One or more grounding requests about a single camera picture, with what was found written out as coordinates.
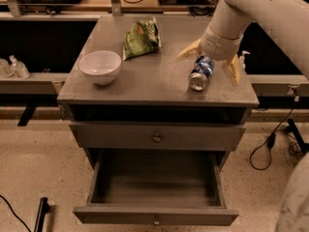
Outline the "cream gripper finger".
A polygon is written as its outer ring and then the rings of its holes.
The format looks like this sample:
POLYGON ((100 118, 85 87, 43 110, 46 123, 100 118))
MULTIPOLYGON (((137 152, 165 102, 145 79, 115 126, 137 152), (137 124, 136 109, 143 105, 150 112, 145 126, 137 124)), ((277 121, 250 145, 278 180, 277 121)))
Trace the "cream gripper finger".
POLYGON ((200 56, 202 54, 201 40, 198 39, 188 47, 184 48, 176 57, 177 61, 181 61, 188 57, 200 56))
POLYGON ((234 86, 239 85, 239 57, 237 54, 222 64, 222 70, 234 86))

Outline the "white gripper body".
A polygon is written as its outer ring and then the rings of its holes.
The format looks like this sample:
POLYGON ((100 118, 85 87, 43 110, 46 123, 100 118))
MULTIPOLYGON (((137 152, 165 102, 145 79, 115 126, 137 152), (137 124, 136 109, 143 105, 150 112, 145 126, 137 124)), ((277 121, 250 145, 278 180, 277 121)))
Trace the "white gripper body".
POLYGON ((234 57, 239 50, 242 38, 228 39, 215 33, 210 26, 201 37, 202 51, 216 61, 228 60, 234 57))

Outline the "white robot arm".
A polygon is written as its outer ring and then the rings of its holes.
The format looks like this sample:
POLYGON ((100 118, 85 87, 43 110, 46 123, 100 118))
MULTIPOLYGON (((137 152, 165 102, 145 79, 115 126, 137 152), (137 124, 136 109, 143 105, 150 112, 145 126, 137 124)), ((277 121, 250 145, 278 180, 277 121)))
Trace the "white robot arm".
MULTIPOLYGON (((219 0, 204 34, 180 55, 193 50, 216 61, 231 60, 252 21, 309 78, 309 4, 303 0, 219 0)), ((290 177, 275 232, 309 232, 309 153, 290 177)))

